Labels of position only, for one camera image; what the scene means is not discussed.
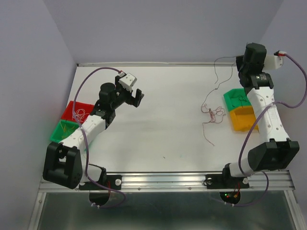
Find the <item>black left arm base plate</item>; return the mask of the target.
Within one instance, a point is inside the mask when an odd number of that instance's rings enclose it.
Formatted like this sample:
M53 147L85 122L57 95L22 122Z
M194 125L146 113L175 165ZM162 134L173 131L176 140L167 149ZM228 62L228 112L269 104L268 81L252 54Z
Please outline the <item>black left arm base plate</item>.
M101 184L105 187L115 189L115 190L121 190L121 184L122 184L122 175L120 174L108 174L106 172L106 168L89 164L89 169L95 169L94 174L99 175L98 180L96 181L98 184ZM90 181L87 182L81 182L79 184L79 189L81 191L98 191L102 190L101 187L93 184Z

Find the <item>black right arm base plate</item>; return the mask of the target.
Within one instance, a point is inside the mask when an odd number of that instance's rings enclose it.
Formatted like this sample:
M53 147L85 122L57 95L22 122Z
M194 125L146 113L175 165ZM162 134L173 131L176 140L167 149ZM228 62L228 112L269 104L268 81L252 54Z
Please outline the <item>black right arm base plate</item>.
M231 176L230 169L225 166L221 173L206 174L203 184L208 189L238 189L249 188L248 179L246 177L233 177Z

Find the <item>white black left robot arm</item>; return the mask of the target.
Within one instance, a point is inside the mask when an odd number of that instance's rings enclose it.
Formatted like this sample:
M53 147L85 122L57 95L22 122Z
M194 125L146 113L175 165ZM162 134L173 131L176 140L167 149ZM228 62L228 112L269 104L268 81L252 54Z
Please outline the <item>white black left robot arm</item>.
M47 147L43 178L46 181L74 189L81 182L85 172L81 153L114 120L115 110L123 103L138 107L144 97L137 89L133 95L132 87L137 78L130 73L119 74L115 83L104 83L100 87L99 99L93 110L82 123L64 140L51 142Z

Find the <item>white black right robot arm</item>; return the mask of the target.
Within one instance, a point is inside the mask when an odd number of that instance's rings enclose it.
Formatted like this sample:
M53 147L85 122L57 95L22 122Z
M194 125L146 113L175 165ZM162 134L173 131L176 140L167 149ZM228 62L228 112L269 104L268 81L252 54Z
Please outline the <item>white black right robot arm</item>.
M258 127L261 144L252 148L243 158L240 151L237 162L225 165L221 183L231 187L257 172L285 169L299 151L299 143L292 141L285 131L274 98L274 84L264 69L277 69L283 64L285 52L277 51L273 60L267 60L264 45L248 43L245 53L236 57L236 66L241 86L254 110L256 121L251 127Z

